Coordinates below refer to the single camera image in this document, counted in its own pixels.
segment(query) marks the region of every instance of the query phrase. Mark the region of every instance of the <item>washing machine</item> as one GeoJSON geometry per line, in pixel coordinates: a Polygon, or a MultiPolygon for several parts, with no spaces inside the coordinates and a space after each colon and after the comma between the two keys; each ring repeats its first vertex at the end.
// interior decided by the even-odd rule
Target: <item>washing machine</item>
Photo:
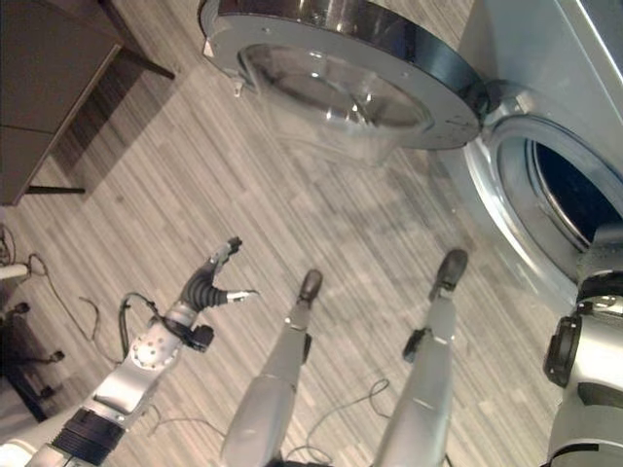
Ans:
{"type": "Polygon", "coordinates": [[[490,245],[550,306],[623,217],[623,3],[476,0],[458,51],[362,0],[205,0],[204,55],[292,151],[439,158],[490,245]]]}

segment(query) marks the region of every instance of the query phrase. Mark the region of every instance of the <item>electrical cord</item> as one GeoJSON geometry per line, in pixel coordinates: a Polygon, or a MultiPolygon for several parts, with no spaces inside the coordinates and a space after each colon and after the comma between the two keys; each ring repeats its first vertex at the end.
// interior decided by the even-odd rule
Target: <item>electrical cord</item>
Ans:
{"type": "Polygon", "coordinates": [[[63,358],[65,358],[65,354],[62,353],[60,350],[58,350],[52,355],[50,355],[48,358],[38,358],[38,357],[21,357],[21,358],[15,358],[15,359],[9,358],[9,362],[12,363],[13,365],[24,365],[28,363],[50,365],[52,363],[57,363],[61,361],[63,358]]]}
{"type": "Polygon", "coordinates": [[[381,394],[383,391],[385,391],[388,388],[389,388],[389,380],[386,377],[384,377],[384,378],[379,379],[378,381],[376,381],[374,384],[372,384],[372,386],[370,387],[370,390],[368,391],[368,393],[365,396],[359,397],[358,399],[355,399],[354,401],[350,401],[348,403],[341,404],[340,406],[331,409],[329,412],[327,412],[325,415],[323,415],[313,425],[313,427],[310,429],[310,431],[308,431],[308,434],[305,437],[305,444],[301,445],[301,446],[297,446],[296,448],[294,448],[291,451],[289,451],[285,455],[285,460],[289,460],[290,457],[292,456],[292,454],[294,454],[295,452],[298,452],[300,450],[304,450],[305,449],[314,461],[319,462],[321,464],[325,464],[325,465],[332,464],[333,463],[333,457],[331,457],[326,451],[324,451],[322,449],[319,449],[319,448],[317,448],[317,447],[315,447],[315,446],[313,446],[311,444],[311,439],[312,439],[312,436],[315,433],[315,431],[331,415],[333,415],[333,414],[335,414],[337,412],[340,412],[340,411],[342,411],[344,409],[347,409],[349,407],[355,406],[355,405],[357,405],[357,404],[359,404],[361,402],[364,402],[364,401],[368,401],[369,402],[370,407],[372,408],[374,413],[376,413],[378,416],[381,416],[383,418],[389,418],[389,415],[387,415],[386,413],[381,413],[377,409],[377,407],[374,405],[374,402],[372,402],[375,396],[381,394]],[[318,457],[316,455],[317,453],[320,453],[324,458],[318,457]]]}
{"type": "Polygon", "coordinates": [[[156,424],[152,427],[151,430],[149,430],[149,433],[147,433],[147,438],[151,438],[152,436],[154,436],[156,434],[156,431],[158,430],[158,428],[160,428],[161,426],[167,424],[167,423],[177,423],[177,422],[195,422],[195,423],[201,423],[207,427],[209,427],[212,431],[214,431],[215,433],[217,433],[218,435],[220,435],[221,438],[225,438],[225,433],[221,430],[219,430],[217,427],[215,427],[212,423],[210,423],[209,421],[207,421],[205,418],[199,418],[199,417],[176,417],[176,418],[165,418],[163,419],[163,416],[161,414],[161,412],[158,410],[158,407],[156,407],[155,405],[150,405],[149,406],[150,409],[153,409],[153,411],[156,413],[156,417],[158,418],[156,420],[156,424]]]}
{"type": "Polygon", "coordinates": [[[92,307],[92,310],[93,310],[93,315],[95,317],[95,321],[93,323],[92,330],[89,333],[89,332],[85,331],[85,329],[80,325],[80,323],[76,319],[76,316],[74,315],[74,313],[71,312],[71,310],[69,309],[69,306],[67,306],[65,301],[62,299],[62,297],[60,296],[60,294],[56,290],[55,284],[54,284],[54,282],[52,280],[52,276],[50,275],[50,270],[48,268],[48,265],[43,260],[43,258],[41,258],[41,256],[38,253],[31,253],[30,255],[28,255],[28,259],[26,260],[25,265],[28,268],[28,276],[22,282],[25,282],[26,280],[30,279],[32,276],[45,277],[46,280],[48,281],[48,285],[50,286],[50,290],[52,291],[52,293],[55,296],[56,300],[58,301],[58,303],[60,304],[60,306],[64,310],[65,314],[67,314],[67,316],[69,316],[69,318],[74,323],[76,328],[78,328],[78,331],[80,332],[80,334],[82,335],[84,340],[87,341],[87,342],[92,343],[93,346],[95,347],[95,350],[97,351],[97,353],[99,355],[101,355],[101,357],[103,357],[109,363],[112,363],[114,365],[117,365],[117,364],[121,363],[119,360],[116,360],[116,359],[112,358],[111,356],[109,356],[106,353],[106,351],[101,347],[99,341],[97,340],[97,336],[98,336],[98,333],[99,333],[99,326],[100,326],[100,323],[101,323],[101,312],[99,311],[99,308],[97,307],[97,305],[90,299],[87,299],[85,297],[78,297],[78,300],[80,300],[81,302],[84,302],[84,303],[90,305],[92,307]],[[39,268],[41,270],[37,270],[37,268],[34,267],[34,262],[35,261],[39,264],[39,268]]]}
{"type": "Polygon", "coordinates": [[[141,302],[143,302],[149,310],[152,312],[154,317],[159,321],[163,321],[163,317],[160,315],[160,312],[156,308],[156,304],[149,300],[144,295],[139,294],[138,292],[129,292],[124,295],[119,305],[118,312],[118,321],[119,321],[119,336],[121,338],[121,349],[124,355],[124,358],[128,356],[129,352],[129,337],[128,337],[128,323],[126,321],[126,311],[130,309],[129,301],[132,298],[137,298],[141,302]]]}

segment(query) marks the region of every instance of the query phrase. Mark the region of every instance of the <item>robot leg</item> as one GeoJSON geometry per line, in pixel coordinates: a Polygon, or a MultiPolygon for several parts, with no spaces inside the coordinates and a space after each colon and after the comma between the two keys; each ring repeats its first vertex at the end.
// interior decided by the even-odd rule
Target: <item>robot leg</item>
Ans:
{"type": "Polygon", "coordinates": [[[251,381],[238,406],[221,448],[223,467],[267,467],[278,462],[299,373],[312,343],[307,329],[321,284],[320,272],[308,272],[261,374],[251,381]]]}
{"type": "Polygon", "coordinates": [[[466,266],[467,254],[453,250],[437,273],[426,325],[414,332],[403,352],[413,366],[377,451],[375,467],[432,467],[444,461],[457,315],[452,292],[466,266]]]}

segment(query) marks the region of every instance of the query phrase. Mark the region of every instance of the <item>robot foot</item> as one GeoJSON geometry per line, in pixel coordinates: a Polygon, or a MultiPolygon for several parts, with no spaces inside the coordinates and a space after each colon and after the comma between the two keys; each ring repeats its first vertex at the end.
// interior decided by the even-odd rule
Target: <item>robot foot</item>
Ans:
{"type": "Polygon", "coordinates": [[[311,269],[303,280],[297,302],[307,302],[311,305],[313,300],[318,296],[321,286],[322,273],[319,270],[311,269]]]}
{"type": "Polygon", "coordinates": [[[442,289],[453,292],[457,288],[458,281],[467,268],[468,258],[467,252],[458,248],[451,250],[446,255],[437,271],[435,283],[428,294],[428,299],[431,302],[439,296],[442,289]]]}

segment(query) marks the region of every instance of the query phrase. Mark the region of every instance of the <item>washing machine door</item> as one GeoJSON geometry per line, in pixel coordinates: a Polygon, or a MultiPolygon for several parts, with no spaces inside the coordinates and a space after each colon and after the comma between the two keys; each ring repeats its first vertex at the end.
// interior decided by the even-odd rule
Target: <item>washing machine door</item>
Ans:
{"type": "Polygon", "coordinates": [[[205,0],[204,54],[257,90],[273,130],[333,158],[450,149],[490,107],[467,62],[418,25],[362,0],[205,0]]]}

